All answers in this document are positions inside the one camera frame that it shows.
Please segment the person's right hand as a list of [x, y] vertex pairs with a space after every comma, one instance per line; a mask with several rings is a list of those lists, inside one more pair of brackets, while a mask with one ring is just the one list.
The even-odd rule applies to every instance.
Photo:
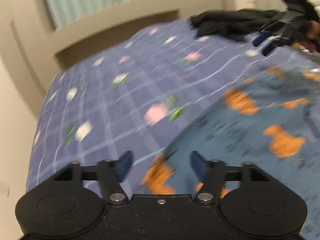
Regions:
[[317, 38], [319, 38], [319, 22], [310, 21], [306, 38], [298, 41], [298, 44], [303, 46], [310, 53], [317, 53], [319, 52], [319, 49], [317, 49], [317, 46], [313, 43]]

